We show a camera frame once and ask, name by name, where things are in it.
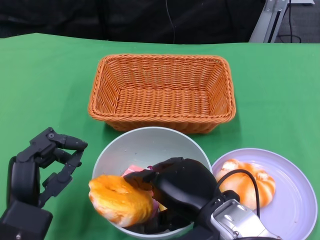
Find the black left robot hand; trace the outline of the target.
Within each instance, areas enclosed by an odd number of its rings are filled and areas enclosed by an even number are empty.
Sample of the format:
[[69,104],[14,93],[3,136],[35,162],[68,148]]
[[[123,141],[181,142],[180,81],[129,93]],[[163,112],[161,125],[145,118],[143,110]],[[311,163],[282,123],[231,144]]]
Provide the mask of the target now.
[[[88,144],[76,137],[59,134],[49,127],[30,140],[30,146],[12,157],[8,166],[7,205],[15,200],[43,208],[72,181],[72,174],[82,165],[81,158]],[[40,183],[40,169],[54,162],[63,164]]]

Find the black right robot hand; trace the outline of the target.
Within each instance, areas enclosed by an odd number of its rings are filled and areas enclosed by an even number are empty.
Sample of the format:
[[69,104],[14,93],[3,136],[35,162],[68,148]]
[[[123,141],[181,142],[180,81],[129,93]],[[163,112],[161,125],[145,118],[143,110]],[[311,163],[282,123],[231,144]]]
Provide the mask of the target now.
[[136,225],[144,234],[159,234],[189,226],[201,209],[214,198],[217,181],[197,160],[172,157],[142,171],[124,176],[136,189],[152,193],[166,209]]

